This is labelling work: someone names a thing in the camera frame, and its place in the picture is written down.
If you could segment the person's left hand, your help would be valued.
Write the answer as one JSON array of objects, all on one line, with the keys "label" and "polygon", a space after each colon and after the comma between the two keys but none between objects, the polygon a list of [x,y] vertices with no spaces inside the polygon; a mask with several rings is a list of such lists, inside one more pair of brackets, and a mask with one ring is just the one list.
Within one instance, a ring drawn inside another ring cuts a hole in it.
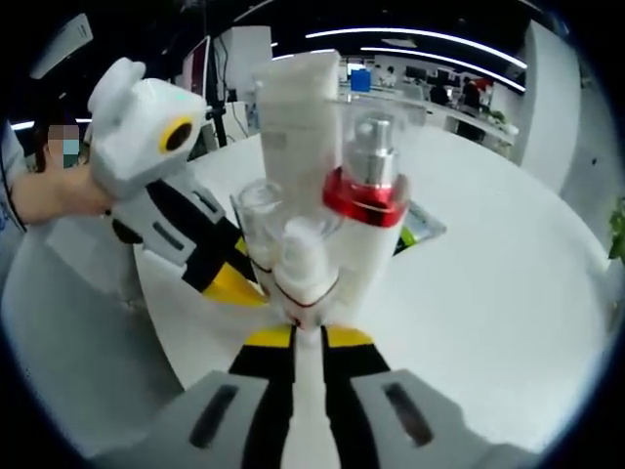
[{"label": "person's left hand", "polygon": [[103,215],[112,196],[93,178],[89,165],[22,174],[13,182],[11,201],[26,225],[71,215]]}]

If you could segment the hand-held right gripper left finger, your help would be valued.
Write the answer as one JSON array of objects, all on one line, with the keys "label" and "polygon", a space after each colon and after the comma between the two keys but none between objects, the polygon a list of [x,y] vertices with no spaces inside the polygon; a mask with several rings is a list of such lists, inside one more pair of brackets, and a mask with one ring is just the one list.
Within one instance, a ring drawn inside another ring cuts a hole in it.
[{"label": "hand-held right gripper left finger", "polygon": [[252,333],[225,371],[165,406],[145,436],[96,468],[278,468],[293,413],[295,329]]}]

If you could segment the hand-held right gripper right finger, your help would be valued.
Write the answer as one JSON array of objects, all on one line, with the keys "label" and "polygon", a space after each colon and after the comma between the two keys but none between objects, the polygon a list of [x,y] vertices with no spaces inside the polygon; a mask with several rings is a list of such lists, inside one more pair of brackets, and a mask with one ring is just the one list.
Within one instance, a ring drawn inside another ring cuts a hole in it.
[{"label": "hand-held right gripper right finger", "polygon": [[531,468],[535,453],[471,430],[460,406],[391,368],[356,328],[322,329],[326,411],[344,468]]}]

